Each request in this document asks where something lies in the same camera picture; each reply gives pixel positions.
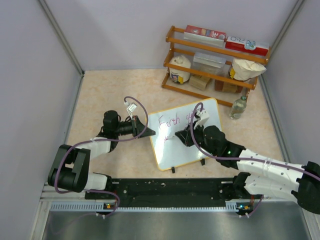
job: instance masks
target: wooden block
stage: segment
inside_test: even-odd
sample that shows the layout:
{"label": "wooden block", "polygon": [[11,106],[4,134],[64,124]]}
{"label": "wooden block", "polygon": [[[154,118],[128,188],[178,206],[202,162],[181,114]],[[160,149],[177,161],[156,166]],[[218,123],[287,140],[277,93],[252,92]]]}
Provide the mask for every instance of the wooden block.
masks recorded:
{"label": "wooden block", "polygon": [[205,90],[211,78],[207,76],[193,75],[190,77],[189,84],[197,89]]}
{"label": "wooden block", "polygon": [[223,82],[223,81],[214,81],[214,90],[218,92],[225,92],[225,93],[241,93],[243,87],[242,86],[237,86],[228,82]]}

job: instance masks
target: metal surface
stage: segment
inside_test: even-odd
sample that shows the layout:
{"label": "metal surface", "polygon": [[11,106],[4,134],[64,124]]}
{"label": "metal surface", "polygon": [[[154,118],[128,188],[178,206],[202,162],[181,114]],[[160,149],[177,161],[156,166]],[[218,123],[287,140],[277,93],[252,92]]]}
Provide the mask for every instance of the metal surface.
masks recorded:
{"label": "metal surface", "polygon": [[[57,232],[82,212],[51,212]],[[218,212],[119,212],[103,220],[90,215],[43,240],[310,240],[301,208],[289,202],[264,202],[249,219]]]}
{"label": "metal surface", "polygon": [[49,20],[57,38],[59,39],[63,49],[65,50],[66,54],[69,56],[71,62],[73,63],[73,65],[75,66],[75,68],[77,69],[79,74],[83,77],[84,70],[80,66],[78,59],[76,58],[73,50],[71,49],[64,33],[62,32],[61,28],[59,27],[59,25],[55,19],[55,16],[52,14],[47,2],[45,0],[38,0],[38,2],[40,4],[41,8],[43,9],[47,19]]}
{"label": "metal surface", "polygon": [[50,212],[51,202],[40,202],[34,218],[30,240],[38,240],[43,237],[46,228],[46,222]]}
{"label": "metal surface", "polygon": [[303,7],[303,4],[305,3],[306,0],[297,0],[290,15],[288,16],[288,18],[286,19],[283,27],[281,28],[278,36],[276,37],[273,45],[272,45],[272,49],[271,49],[271,53],[270,56],[273,55],[273,53],[276,51],[276,49],[278,48],[279,44],[282,42],[284,36],[286,35],[288,29],[291,26],[291,23],[293,22],[293,20],[297,17],[297,14],[300,12],[300,10]]}
{"label": "metal surface", "polygon": [[40,202],[74,202],[74,201],[85,201],[85,192],[68,192],[68,194],[57,193],[53,186],[49,186],[46,182],[42,189]]}
{"label": "metal surface", "polygon": [[[53,202],[51,212],[111,212],[112,209],[104,209],[103,202]],[[194,213],[194,212],[238,212],[236,202],[226,202],[225,206],[217,207],[119,207],[117,212],[122,213]]]}
{"label": "metal surface", "polygon": [[304,209],[303,209],[303,215],[306,221],[306,225],[309,229],[311,238],[313,240],[320,239],[320,229],[319,229],[320,215],[314,214]]}

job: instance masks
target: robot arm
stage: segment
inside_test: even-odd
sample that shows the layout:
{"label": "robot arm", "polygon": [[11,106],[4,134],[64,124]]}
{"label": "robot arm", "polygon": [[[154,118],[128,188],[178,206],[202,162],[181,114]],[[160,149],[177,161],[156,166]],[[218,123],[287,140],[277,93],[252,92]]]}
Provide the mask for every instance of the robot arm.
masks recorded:
{"label": "robot arm", "polygon": [[[234,190],[239,197],[250,194],[283,198],[298,203],[310,212],[320,214],[320,206],[317,204],[320,201],[320,182],[309,175],[320,176],[318,164],[309,161],[303,166],[259,155],[228,141],[218,127],[204,127],[209,119],[205,110],[198,110],[195,118],[192,126],[198,147],[216,156],[221,165],[241,171],[233,181]],[[190,125],[177,131],[175,135],[187,147],[194,145]]]}
{"label": "robot arm", "polygon": [[[135,109],[135,107],[132,106],[131,104],[127,108],[129,117],[127,117],[125,121],[121,121],[120,116],[114,110],[104,113],[103,126],[97,137],[91,139],[90,142],[75,147],[68,154],[58,176],[57,186],[59,188],[76,193],[91,189],[104,190],[106,188],[108,177],[103,174],[89,173],[89,162],[116,148],[118,142],[108,141],[107,139],[117,140],[119,136],[129,134],[136,137],[142,133],[145,125],[140,122],[138,116],[132,116],[132,112]],[[155,134],[155,131],[147,127],[138,138]],[[55,185],[58,168],[64,155],[71,147],[72,146],[66,144],[59,147],[48,176],[48,184],[50,186]]]}

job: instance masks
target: wooden spice rack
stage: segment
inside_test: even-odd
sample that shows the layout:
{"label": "wooden spice rack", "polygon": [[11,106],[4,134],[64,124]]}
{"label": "wooden spice rack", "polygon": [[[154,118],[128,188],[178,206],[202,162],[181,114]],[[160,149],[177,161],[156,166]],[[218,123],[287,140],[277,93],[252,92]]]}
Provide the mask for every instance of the wooden spice rack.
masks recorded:
{"label": "wooden spice rack", "polygon": [[[183,94],[187,94],[190,96],[194,96],[194,97],[197,97],[200,99],[207,99],[207,98],[212,97],[212,96],[200,94],[200,93],[197,93],[194,91],[186,90],[186,89],[182,88],[182,86],[184,84],[176,84],[177,86],[172,86],[172,85],[168,84],[168,79],[170,78],[169,68],[172,68],[172,69],[181,70],[181,71],[188,72],[188,73],[195,74],[195,75],[205,76],[205,77],[209,77],[211,79],[215,79],[215,80],[219,80],[219,81],[223,81],[226,83],[230,83],[230,84],[244,87],[245,95],[248,98],[250,91],[254,90],[257,86],[258,77],[255,77],[253,79],[253,81],[243,82],[243,81],[237,81],[237,80],[231,79],[228,75],[221,76],[221,75],[216,75],[216,74],[212,74],[212,73],[208,73],[208,72],[204,72],[204,71],[199,71],[199,70],[192,69],[192,68],[186,68],[186,67],[170,64],[170,60],[174,57],[174,53],[179,53],[179,54],[184,54],[184,55],[189,55],[189,56],[195,55],[195,52],[176,48],[175,44],[184,45],[184,46],[197,48],[197,49],[202,49],[202,50],[206,50],[206,51],[213,52],[213,53],[228,55],[228,56],[232,56],[232,57],[236,57],[236,58],[240,58],[240,59],[250,60],[250,61],[257,62],[257,63],[263,64],[263,65],[267,65],[267,63],[269,61],[270,48],[269,48],[269,51],[268,51],[266,57],[263,58],[263,57],[259,57],[259,56],[248,54],[248,53],[242,53],[239,51],[229,50],[226,48],[214,47],[214,46],[196,43],[196,42],[192,42],[192,41],[188,41],[188,40],[184,40],[184,39],[175,38],[175,32],[184,33],[184,31],[185,30],[183,28],[177,28],[175,26],[172,26],[165,37],[165,41],[167,43],[170,43],[170,49],[169,49],[169,52],[168,52],[168,54],[164,60],[164,63],[163,63],[163,66],[168,68],[168,70],[167,70],[167,73],[162,81],[162,84],[161,84],[162,88],[170,89],[170,90],[180,92]],[[230,61],[226,61],[225,64],[231,65],[232,63]],[[229,102],[229,101],[225,101],[225,100],[221,100],[221,99],[217,99],[217,98],[216,98],[216,100],[217,100],[218,104],[222,104],[222,105],[229,106],[229,107],[231,107],[233,104],[233,102]]]}

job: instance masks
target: white connector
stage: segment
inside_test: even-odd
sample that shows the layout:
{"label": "white connector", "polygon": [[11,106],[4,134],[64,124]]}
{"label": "white connector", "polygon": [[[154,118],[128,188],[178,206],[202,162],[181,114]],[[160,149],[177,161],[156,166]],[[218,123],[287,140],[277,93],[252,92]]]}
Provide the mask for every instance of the white connector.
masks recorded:
{"label": "white connector", "polygon": [[200,126],[200,127],[202,127],[207,121],[208,121],[208,119],[209,119],[209,113],[207,112],[207,111],[205,111],[205,110],[203,110],[203,111],[200,111],[200,110],[198,110],[197,112],[196,112],[196,115],[197,115],[197,122],[195,123],[195,125],[194,125],[194,130],[198,127],[198,126]]}
{"label": "white connector", "polygon": [[131,120],[133,119],[133,112],[134,110],[136,110],[137,108],[137,105],[135,103],[131,103],[127,108],[126,108],[126,111],[128,112]]}

